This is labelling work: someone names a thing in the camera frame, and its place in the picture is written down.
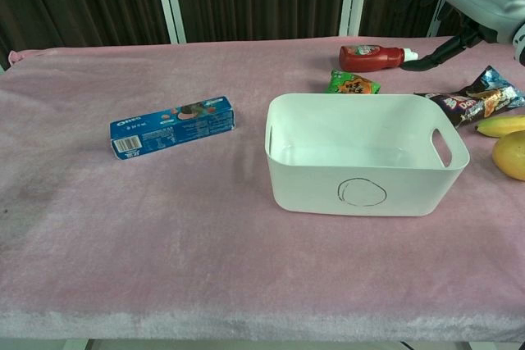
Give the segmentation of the yellow mango fruit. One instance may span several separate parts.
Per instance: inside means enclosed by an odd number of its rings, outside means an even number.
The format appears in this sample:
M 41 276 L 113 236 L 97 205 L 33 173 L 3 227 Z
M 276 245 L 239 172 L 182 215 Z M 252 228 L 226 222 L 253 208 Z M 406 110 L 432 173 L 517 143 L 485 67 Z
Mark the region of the yellow mango fruit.
M 491 155 L 500 171 L 511 178 L 525 181 L 525 130 L 499 138 Z

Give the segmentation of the dark Doritos chip bag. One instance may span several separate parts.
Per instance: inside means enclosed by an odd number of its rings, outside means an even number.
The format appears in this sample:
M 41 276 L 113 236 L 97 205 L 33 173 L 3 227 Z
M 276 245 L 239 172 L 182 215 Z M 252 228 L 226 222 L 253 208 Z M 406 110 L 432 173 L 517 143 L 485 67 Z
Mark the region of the dark Doritos chip bag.
M 417 93 L 436 103 L 455 128 L 525 107 L 525 94 L 492 66 L 453 93 Z

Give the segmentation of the yellow banana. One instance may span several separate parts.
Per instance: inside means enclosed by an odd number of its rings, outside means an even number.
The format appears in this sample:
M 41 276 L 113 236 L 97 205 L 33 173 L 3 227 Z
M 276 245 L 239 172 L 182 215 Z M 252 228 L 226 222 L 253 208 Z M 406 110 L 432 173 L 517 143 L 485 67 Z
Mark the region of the yellow banana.
M 516 131 L 525 130 L 525 115 L 487 118 L 481 120 L 475 130 L 487 137 L 500 138 Z

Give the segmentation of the red ketchup squeeze bottle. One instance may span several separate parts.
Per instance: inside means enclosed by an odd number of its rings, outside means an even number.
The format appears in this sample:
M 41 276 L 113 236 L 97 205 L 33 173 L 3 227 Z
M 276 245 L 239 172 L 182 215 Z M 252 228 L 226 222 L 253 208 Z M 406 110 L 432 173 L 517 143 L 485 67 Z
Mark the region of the red ketchup squeeze bottle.
M 419 55 L 410 48 L 386 48 L 378 45 L 348 45 L 340 48 L 340 68 L 348 72 L 373 72 L 400 67 L 416 61 Z

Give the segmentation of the green snack packet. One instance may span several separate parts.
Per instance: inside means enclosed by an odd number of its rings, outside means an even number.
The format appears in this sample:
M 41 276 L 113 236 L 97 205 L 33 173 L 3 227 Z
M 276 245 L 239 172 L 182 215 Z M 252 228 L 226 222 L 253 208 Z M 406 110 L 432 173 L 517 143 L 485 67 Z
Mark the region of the green snack packet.
M 326 93 L 377 94 L 381 85 L 361 75 L 342 70 L 332 70 Z

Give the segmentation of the blue Oreo cookie box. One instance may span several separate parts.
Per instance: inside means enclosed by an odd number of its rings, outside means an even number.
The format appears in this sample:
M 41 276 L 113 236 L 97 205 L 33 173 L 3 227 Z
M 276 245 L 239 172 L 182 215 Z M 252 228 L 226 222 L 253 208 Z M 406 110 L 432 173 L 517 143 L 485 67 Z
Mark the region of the blue Oreo cookie box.
M 234 128 L 234 109 L 221 96 L 114 121 L 109 134 L 116 157 L 127 160 Z

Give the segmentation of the pink fleece table cloth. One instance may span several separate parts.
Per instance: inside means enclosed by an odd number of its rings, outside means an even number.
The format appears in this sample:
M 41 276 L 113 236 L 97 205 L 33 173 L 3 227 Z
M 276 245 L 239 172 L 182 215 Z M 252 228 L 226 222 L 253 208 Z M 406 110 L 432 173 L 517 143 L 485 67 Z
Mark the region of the pink fleece table cloth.
M 270 101 L 350 37 L 13 52 L 0 75 L 0 337 L 525 342 L 525 182 L 471 161 L 420 218 L 281 209 Z M 109 126 L 225 96 L 235 128 L 120 160 Z

